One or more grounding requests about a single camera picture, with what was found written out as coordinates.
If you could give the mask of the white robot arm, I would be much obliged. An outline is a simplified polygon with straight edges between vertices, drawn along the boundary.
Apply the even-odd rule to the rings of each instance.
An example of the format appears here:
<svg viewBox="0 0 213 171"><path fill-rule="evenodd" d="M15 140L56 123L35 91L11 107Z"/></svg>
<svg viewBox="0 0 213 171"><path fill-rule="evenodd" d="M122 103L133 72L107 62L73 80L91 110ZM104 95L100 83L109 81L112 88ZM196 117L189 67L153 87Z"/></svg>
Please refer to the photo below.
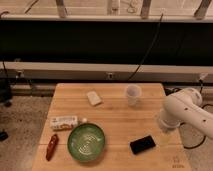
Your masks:
<svg viewBox="0 0 213 171"><path fill-rule="evenodd" d="M202 109L201 104L202 96L194 88L184 88L166 96L158 114L159 127L168 133L185 122L213 139L213 114Z"/></svg>

